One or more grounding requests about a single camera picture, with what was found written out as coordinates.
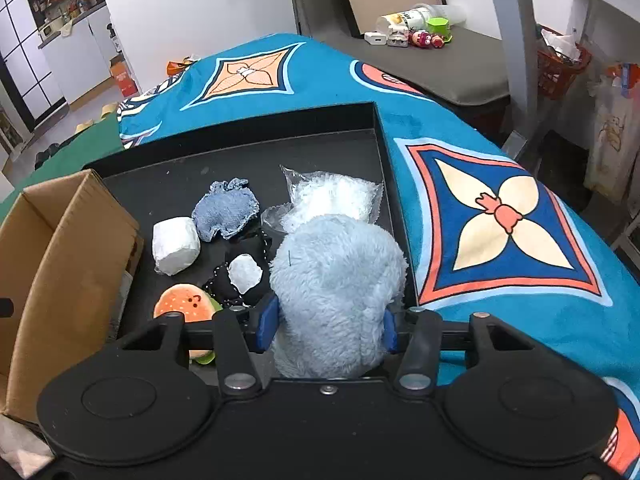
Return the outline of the white wrapped cube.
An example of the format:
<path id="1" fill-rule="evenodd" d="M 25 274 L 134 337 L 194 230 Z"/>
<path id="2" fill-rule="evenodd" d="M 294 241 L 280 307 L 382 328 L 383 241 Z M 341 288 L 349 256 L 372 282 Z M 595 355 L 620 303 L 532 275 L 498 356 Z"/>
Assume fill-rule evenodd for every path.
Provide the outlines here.
<path id="1" fill-rule="evenodd" d="M 152 229 L 155 272 L 167 276 L 186 270 L 198 258 L 201 241 L 190 217 L 157 222 Z"/>

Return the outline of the black lace pouch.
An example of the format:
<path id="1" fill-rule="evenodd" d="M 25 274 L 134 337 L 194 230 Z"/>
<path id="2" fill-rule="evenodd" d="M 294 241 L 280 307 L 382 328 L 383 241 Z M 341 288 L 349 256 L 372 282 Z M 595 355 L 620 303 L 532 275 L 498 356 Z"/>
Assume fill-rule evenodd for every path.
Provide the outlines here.
<path id="1" fill-rule="evenodd" d="M 270 292 L 268 256 L 271 238 L 262 230 L 227 245 L 224 261 L 203 289 L 224 309 L 255 307 Z"/>

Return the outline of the white plastic container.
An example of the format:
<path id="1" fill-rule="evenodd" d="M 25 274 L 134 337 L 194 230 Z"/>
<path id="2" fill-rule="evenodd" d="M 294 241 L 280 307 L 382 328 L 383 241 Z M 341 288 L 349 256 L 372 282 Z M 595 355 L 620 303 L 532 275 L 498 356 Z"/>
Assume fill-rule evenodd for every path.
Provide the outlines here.
<path id="1" fill-rule="evenodd" d="M 410 30 L 427 29 L 430 18 L 446 18 L 450 25 L 462 24 L 466 20 L 465 10 L 453 4 L 419 3 L 407 11 L 380 16 L 375 30 L 388 35 L 392 26 L 406 26 Z"/>

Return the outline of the white charger box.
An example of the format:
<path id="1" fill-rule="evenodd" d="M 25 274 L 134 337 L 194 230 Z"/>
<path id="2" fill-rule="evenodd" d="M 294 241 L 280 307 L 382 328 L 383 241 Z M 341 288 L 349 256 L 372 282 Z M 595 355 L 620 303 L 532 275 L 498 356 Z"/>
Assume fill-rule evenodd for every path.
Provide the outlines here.
<path id="1" fill-rule="evenodd" d="M 382 32 L 365 32 L 363 40 L 371 46 L 385 46 L 387 44 L 387 36 Z"/>

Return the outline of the brown cardboard box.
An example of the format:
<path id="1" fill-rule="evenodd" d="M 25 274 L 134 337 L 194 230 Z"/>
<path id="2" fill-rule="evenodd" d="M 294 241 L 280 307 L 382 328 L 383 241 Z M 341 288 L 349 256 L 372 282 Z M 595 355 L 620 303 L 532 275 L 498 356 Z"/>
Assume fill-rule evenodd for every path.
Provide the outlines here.
<path id="1" fill-rule="evenodd" d="M 53 378 L 117 332 L 144 240 L 92 170 L 24 188 L 1 223 L 1 411 L 38 422 Z"/>

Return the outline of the orange cardboard box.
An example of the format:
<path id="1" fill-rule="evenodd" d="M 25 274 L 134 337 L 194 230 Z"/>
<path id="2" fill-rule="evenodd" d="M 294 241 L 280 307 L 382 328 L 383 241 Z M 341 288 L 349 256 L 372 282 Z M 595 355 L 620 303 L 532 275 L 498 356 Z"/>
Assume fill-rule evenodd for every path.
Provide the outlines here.
<path id="1" fill-rule="evenodd" d="M 110 73 L 124 98 L 130 98 L 138 93 L 137 84 L 131 77 L 126 61 L 121 55 L 111 59 Z"/>

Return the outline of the grey-blue plush toy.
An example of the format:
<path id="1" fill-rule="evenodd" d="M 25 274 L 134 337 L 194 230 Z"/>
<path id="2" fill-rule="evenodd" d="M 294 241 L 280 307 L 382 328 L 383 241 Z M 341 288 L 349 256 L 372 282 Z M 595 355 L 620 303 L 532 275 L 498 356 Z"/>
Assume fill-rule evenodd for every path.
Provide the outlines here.
<path id="1" fill-rule="evenodd" d="M 376 224 L 326 214 L 288 234 L 270 262 L 279 374 L 355 378 L 377 367 L 384 312 L 404 296 L 407 271 L 393 235 Z"/>

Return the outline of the blue denim scrunchie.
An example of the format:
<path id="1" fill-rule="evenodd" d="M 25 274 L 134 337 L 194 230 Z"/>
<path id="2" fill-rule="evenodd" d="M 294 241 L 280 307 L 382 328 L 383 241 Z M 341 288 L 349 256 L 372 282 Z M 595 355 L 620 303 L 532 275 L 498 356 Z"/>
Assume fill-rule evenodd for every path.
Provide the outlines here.
<path id="1" fill-rule="evenodd" d="M 248 180 L 233 178 L 214 181 L 194 206 L 191 218 L 200 239 L 209 243 L 217 235 L 230 240 L 258 214 L 259 202 L 248 187 Z"/>

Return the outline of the burger plush toy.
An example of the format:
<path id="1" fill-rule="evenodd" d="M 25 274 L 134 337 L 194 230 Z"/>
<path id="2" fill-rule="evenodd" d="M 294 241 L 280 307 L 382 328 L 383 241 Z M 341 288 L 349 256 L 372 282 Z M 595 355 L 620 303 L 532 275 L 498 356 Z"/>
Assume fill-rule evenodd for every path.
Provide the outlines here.
<path id="1" fill-rule="evenodd" d="M 222 307 L 209 294 L 198 286 L 177 284 L 166 289 L 157 300 L 153 316 L 168 312 L 181 312 L 186 322 L 209 321 Z"/>

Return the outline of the grey bench cushion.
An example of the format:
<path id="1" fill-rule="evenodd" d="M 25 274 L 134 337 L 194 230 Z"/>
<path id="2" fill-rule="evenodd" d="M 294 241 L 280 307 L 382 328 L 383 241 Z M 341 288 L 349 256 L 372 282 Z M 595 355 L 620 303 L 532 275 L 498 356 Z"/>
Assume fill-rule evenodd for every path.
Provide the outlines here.
<path id="1" fill-rule="evenodd" d="M 340 28 L 318 29 L 315 40 L 377 67 L 457 106 L 481 106 L 510 96 L 501 41 L 456 27 L 441 49 L 371 46 Z"/>

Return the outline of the black shallow tray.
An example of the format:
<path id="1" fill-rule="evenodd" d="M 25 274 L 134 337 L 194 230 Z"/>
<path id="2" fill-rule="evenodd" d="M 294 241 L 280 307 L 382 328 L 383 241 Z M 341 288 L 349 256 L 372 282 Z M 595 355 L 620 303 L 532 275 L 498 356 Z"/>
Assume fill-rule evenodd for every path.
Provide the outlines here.
<path id="1" fill-rule="evenodd" d="M 376 222 L 408 240 L 390 154 L 372 103 L 305 108 L 166 136 L 88 162 L 151 240 L 156 222 L 185 217 L 215 181 L 244 178 L 262 209 L 288 200 L 283 168 L 324 170 L 382 184 Z"/>

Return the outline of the orange bag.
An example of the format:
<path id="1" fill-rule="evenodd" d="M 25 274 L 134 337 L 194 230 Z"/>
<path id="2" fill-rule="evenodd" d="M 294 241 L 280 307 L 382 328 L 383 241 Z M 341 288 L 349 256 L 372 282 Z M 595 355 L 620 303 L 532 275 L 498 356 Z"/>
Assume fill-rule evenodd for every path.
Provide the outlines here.
<path id="1" fill-rule="evenodd" d="M 169 61 L 166 65 L 166 74 L 168 77 L 181 74 L 196 62 L 198 62 L 198 59 L 192 58 L 192 56 L 186 56 L 181 61 Z"/>

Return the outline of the blue patterned blanket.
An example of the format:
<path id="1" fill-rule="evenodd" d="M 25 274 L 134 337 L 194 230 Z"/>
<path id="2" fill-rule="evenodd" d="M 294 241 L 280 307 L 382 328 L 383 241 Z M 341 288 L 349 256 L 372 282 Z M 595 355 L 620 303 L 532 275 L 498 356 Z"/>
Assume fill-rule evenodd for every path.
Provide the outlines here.
<path id="1" fill-rule="evenodd" d="M 372 102 L 408 226 L 421 307 L 485 311 L 602 377 L 620 409 L 604 452 L 639 474 L 639 285 L 558 196 L 408 84 L 277 34 L 195 62 L 117 111 L 126 148 L 235 119 Z"/>

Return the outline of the red plastic basket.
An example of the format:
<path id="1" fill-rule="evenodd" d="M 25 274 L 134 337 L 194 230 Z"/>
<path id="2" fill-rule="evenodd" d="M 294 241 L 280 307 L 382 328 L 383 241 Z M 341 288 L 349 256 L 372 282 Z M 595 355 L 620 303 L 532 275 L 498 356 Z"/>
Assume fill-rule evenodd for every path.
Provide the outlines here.
<path id="1" fill-rule="evenodd" d="M 554 29 L 537 24 L 537 70 L 538 94 L 551 101 L 557 101 L 591 62 L 592 54 L 581 44 L 574 44 L 576 56 L 567 56 L 555 49 L 548 40 L 562 39 Z"/>

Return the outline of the white fluff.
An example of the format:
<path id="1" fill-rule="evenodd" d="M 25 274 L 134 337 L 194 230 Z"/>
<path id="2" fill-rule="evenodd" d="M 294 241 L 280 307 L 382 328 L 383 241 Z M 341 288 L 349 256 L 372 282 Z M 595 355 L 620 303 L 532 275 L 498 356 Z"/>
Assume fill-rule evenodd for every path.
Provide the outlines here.
<path id="1" fill-rule="evenodd" d="M 341 214 L 375 223 L 380 215 L 384 185 L 329 171 L 298 172 L 282 166 L 288 202 L 271 206 L 261 215 L 263 226 L 292 233 L 313 218 Z"/>

